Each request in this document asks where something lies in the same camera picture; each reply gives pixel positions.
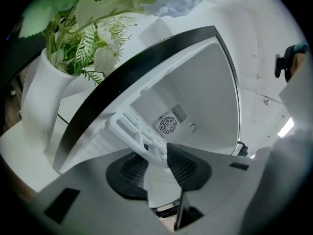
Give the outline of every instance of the white bracket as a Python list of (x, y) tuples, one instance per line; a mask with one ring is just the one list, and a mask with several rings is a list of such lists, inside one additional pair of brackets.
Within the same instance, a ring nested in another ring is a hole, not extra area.
[(114, 113), (106, 126), (117, 138), (149, 163), (167, 167), (165, 140), (131, 106), (124, 111)]

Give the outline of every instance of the white surface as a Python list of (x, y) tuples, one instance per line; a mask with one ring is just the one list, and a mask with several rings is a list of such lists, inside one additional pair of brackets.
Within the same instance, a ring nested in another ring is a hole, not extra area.
[(76, 152), (73, 152), (72, 150), (60, 172), (64, 173), (85, 160), (126, 148), (127, 146), (123, 144), (115, 135), (113, 135), (112, 132), (110, 132), (107, 128), (104, 128), (100, 130), (99, 133), (91, 139), (83, 149), (79, 149)]
[[(253, 154), (279, 139), (290, 114), (279, 93), (286, 86), (284, 73), (274, 76), (274, 57), (301, 42), (296, 21), (280, 0), (215, 0), (228, 15), (241, 59), (243, 120), (241, 141)], [(269, 98), (269, 106), (264, 100)]]
[(54, 68), (42, 51), (22, 105), (25, 140), (36, 152), (49, 147), (62, 93), (74, 79)]
[[(129, 35), (132, 34), (131, 40), (128, 41), (126, 45), (124, 46), (124, 55), (121, 58), (118, 65), (121, 65), (122, 63), (127, 61), (129, 58), (131, 58), (132, 56), (138, 54), (140, 51), (145, 49), (145, 45), (140, 40), (139, 35), (144, 31), (144, 29), (146, 29), (148, 26), (150, 26), (151, 24), (153, 24), (159, 19), (158, 17), (155, 17), (155, 16), (144, 16), (140, 14), (133, 14), (133, 15), (136, 17), (136, 23), (138, 24), (138, 26), (130, 27), (130, 29), (128, 30), (127, 34)], [(234, 38), (233, 32), (231, 31), (231, 23), (229, 22), (227, 15), (223, 11), (219, 10), (215, 4), (204, 2), (200, 4), (193, 12), (191, 12), (186, 17), (180, 17), (180, 18), (165, 17), (165, 18), (162, 18), (162, 20), (164, 21), (166, 26), (169, 28), (169, 30), (173, 34), (177, 34), (185, 30), (192, 29), (192, 28), (214, 25), (220, 32), (221, 36), (223, 37), (223, 40), (225, 41), (227, 45), (227, 48), (231, 54), (231, 57), (233, 59), (233, 62), (236, 66), (236, 70), (238, 73), (238, 70), (240, 68), (240, 58), (237, 52), (236, 40)], [(182, 56), (182, 59), (178, 63), (173, 63), (173, 60), (167, 60), (166, 62), (163, 63), (164, 64), (163, 69), (166, 67), (174, 68), (174, 67), (179, 66), (182, 62), (185, 62), (186, 60), (191, 58), (193, 55), (198, 53), (202, 48), (204, 48), (203, 43), (199, 43), (197, 45), (194, 45), (192, 48), (188, 48), (182, 51), (179, 54)], [(151, 71), (149, 74), (147, 74), (147, 76), (141, 79), (140, 81), (141, 84), (145, 86), (143, 81), (146, 79), (151, 80), (157, 74), (159, 74), (159, 71), (160, 70), (156, 70), (156, 69)], [(137, 88), (136, 86), (131, 88), (133, 92), (137, 91), (138, 89), (139, 88)], [(80, 92), (80, 90), (85, 91), (85, 92), (81, 94), (76, 94), (77, 92)], [(86, 84), (86, 80), (82, 79), (82, 77), (76, 79), (73, 83), (71, 83), (70, 86), (65, 90), (65, 92), (62, 95), (62, 97), (66, 97), (66, 100), (62, 100), (60, 109), (59, 109), (59, 113), (62, 115), (62, 117), (64, 117), (67, 121), (70, 121), (70, 119), (73, 117), (78, 107), (81, 105), (83, 100), (88, 96), (88, 94), (92, 90), (93, 90), (93, 85), (91, 83)], [(116, 111), (116, 107), (117, 105), (120, 105), (120, 102), (125, 102), (125, 105), (129, 105), (129, 102), (133, 100), (132, 98), (130, 98), (129, 99), (130, 101), (128, 101), (127, 95), (126, 97), (122, 96), (120, 98), (121, 98), (121, 101), (111, 104), (111, 107), (106, 112), (103, 112), (103, 114), (101, 114), (97, 118), (97, 120), (88, 128), (88, 130), (81, 137), (81, 139), (79, 139), (79, 141), (76, 143), (75, 147), (72, 149), (70, 153), (69, 161), (67, 161), (67, 166), (65, 166), (66, 169), (74, 166), (76, 163), (81, 162), (87, 158), (114, 152), (116, 148), (117, 150), (119, 150), (125, 147), (125, 145), (121, 143), (119, 140), (113, 140), (114, 138), (110, 136), (106, 132), (105, 129), (102, 130), (102, 128), (105, 126), (105, 121), (112, 115), (112, 113)], [(4, 143), (8, 144), (8, 141), (7, 141), (8, 139), (13, 140), (12, 137), (8, 138), (11, 136), (10, 134), (11, 132), (12, 132), (12, 135), (14, 135), (14, 131), (12, 129), (6, 133), (6, 136), (4, 135), (3, 137), (1, 137), (0, 139), (1, 145), (3, 145)], [(12, 149), (14, 149), (15, 146), (12, 142), (11, 142), (11, 145), (12, 145)], [(57, 147), (58, 142), (55, 141), (53, 145)], [(5, 146), (7, 149), (4, 153), (8, 154), (9, 151), (11, 150), (10, 145), (5, 145)], [(54, 154), (53, 152), (51, 152), (49, 161), (48, 161), (50, 164), (52, 164), (53, 156)], [(17, 157), (13, 158), (9, 156), (7, 157), (7, 159), (9, 161), (9, 166), (11, 166), (12, 164), (11, 167), (14, 168), (15, 170), (16, 164), (20, 163), (20, 161), (19, 162), (14, 161), (14, 159), (17, 159)], [(23, 167), (23, 169), (26, 171), (32, 170), (32, 168), (27, 168), (26, 164)], [(41, 184), (41, 186), (36, 186), (35, 184), (34, 189), (38, 190), (40, 187), (42, 187), (42, 185), (43, 184)]]
[(23, 106), (23, 103), (24, 103), (27, 91), (29, 89), (29, 86), (30, 86), (31, 82), (33, 81), (33, 79), (35, 77), (39, 59), (40, 59), (40, 56), (37, 57), (33, 62), (31, 62), (27, 66), (28, 72), (27, 72), (27, 77), (26, 77), (26, 80), (25, 80), (25, 83), (24, 83), (24, 87), (23, 87), (21, 107)]
[(146, 48), (171, 37), (173, 34), (170, 29), (164, 23), (162, 18), (157, 19), (153, 24), (147, 27), (139, 35), (139, 39), (142, 41)]
[(231, 67), (214, 43), (168, 75), (188, 106), (197, 129), (182, 144), (214, 151), (237, 146), (239, 103)]
[(156, 208), (180, 198), (181, 188), (170, 169), (149, 164), (144, 177), (144, 189), (148, 192), (148, 205)]
[(45, 153), (35, 152), (25, 143), (19, 122), (0, 137), (1, 156), (24, 183), (39, 192), (59, 176), (52, 169), (52, 161), (65, 128), (66, 124), (58, 118), (51, 147)]
[(289, 118), (287, 123), (284, 125), (284, 127), (277, 133), (278, 136), (283, 138), (290, 130), (293, 128), (294, 123), (292, 121), (292, 118)]
[(313, 62), (307, 59), (279, 94), (296, 129), (313, 130)]
[(141, 93), (152, 87), (163, 76), (167, 75), (173, 69), (179, 67), (182, 63), (196, 55), (206, 46), (211, 43), (215, 43), (216, 41), (216, 38), (211, 38), (192, 45), (168, 58), (163, 63), (156, 66), (154, 69), (138, 79), (136, 83), (132, 84), (125, 92), (121, 93), (121, 95), (116, 98), (86, 129), (83, 135), (76, 142), (75, 146), (72, 148), (66, 160), (66, 164), (68, 164), (72, 157), (76, 156), (80, 150), (84, 149), (90, 143), (99, 131), (105, 127), (106, 120), (108, 120), (116, 111), (126, 109), (136, 98), (140, 96)]
[(114, 113), (106, 128), (149, 164), (167, 167), (165, 140), (131, 106)]

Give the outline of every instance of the black cable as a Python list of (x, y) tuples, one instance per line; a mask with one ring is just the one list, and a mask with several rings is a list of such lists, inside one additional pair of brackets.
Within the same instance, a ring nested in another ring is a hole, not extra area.
[(246, 145), (243, 142), (238, 141), (239, 144), (242, 144), (244, 148), (246, 148)]
[(59, 118), (62, 119), (66, 124), (68, 124), (68, 122), (67, 122), (63, 117), (61, 117), (59, 113), (58, 113), (58, 116), (59, 116)]

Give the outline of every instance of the white vase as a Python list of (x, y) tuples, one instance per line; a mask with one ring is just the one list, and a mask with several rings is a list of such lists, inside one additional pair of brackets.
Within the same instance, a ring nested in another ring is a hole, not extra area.
[(22, 104), (23, 133), (32, 150), (48, 148), (62, 93), (75, 78), (56, 69), (48, 61), (46, 49), (42, 51)]

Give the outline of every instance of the person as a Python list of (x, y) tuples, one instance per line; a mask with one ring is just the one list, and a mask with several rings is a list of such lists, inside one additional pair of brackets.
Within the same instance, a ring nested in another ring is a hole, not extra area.
[(305, 41), (297, 45), (289, 46), (284, 57), (276, 55), (275, 77), (280, 77), (281, 70), (285, 70), (285, 80), (288, 82), (299, 70), (303, 64), (306, 54), (309, 51), (309, 46)]

